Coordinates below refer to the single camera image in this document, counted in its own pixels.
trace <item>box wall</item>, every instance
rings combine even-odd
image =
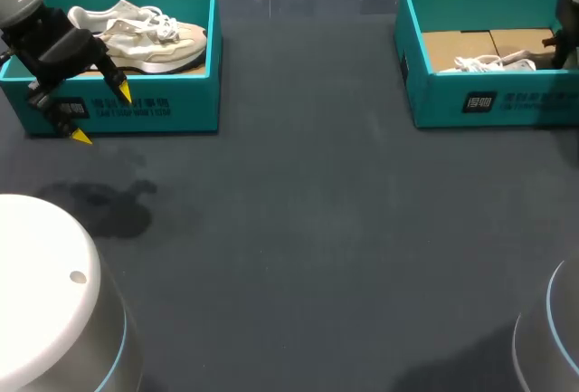
[[[410,0],[400,0],[394,28],[394,40],[401,69],[405,67],[408,71],[405,86],[411,108],[418,110],[426,90],[430,67],[428,57],[424,55],[425,48],[420,28],[418,28],[413,16],[413,6]]]
[[[556,0],[412,0],[423,32],[547,28]]]
[[[418,127],[579,124],[579,72],[439,73],[415,113]],[[488,112],[463,112],[469,95],[496,93]]]
[[[221,14],[219,11],[219,1],[213,1],[212,10],[213,20],[211,22],[212,31],[210,35],[213,40],[211,43],[211,65],[210,71],[207,73],[211,74],[209,79],[212,80],[213,84],[210,89],[212,89],[211,101],[213,102],[213,114],[214,114],[214,127],[212,130],[219,129],[219,112],[221,104],[221,77],[222,68],[221,64],[223,61],[223,33],[221,28]]]

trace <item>shoe sole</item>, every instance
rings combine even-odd
[[[124,57],[110,57],[110,59],[115,63],[115,65],[122,71],[133,71],[139,72],[145,75],[168,75],[171,73],[179,73],[190,71],[197,68],[205,63],[205,54],[207,50],[204,49],[200,53],[194,54],[176,62],[168,63],[151,63],[143,62],[140,60],[126,59]],[[90,67],[92,70],[96,70],[93,65]]]

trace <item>cardboard insert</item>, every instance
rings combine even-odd
[[[456,57],[474,58],[481,55],[505,57],[519,51],[530,51],[549,59],[555,48],[552,46],[545,48],[542,41],[552,36],[553,32],[549,28],[422,33],[434,72],[456,67],[454,64]]]

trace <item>white sneaker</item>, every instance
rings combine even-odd
[[[120,69],[175,73],[204,62],[206,30],[179,23],[157,7],[137,7],[126,0],[103,12],[74,6],[69,19],[74,26],[91,30],[102,39]]]

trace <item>brown cardboard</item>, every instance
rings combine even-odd
[[[553,37],[550,28],[525,28],[515,30],[491,30],[490,35],[497,47],[498,55],[505,57],[519,51],[530,51],[534,54],[555,52],[554,46],[543,46],[543,40]]]
[[[141,73],[133,72],[133,71],[125,71],[125,74],[126,75],[142,75]],[[90,76],[94,76],[94,75],[100,75],[100,72],[88,71],[88,72],[82,73],[79,76],[80,77],[90,77]],[[205,75],[205,63],[202,64],[201,66],[199,66],[198,68],[191,69],[189,71],[178,72],[175,75]]]
[[[497,55],[489,32],[432,32],[423,33],[422,38],[434,72],[456,67],[456,57]]]

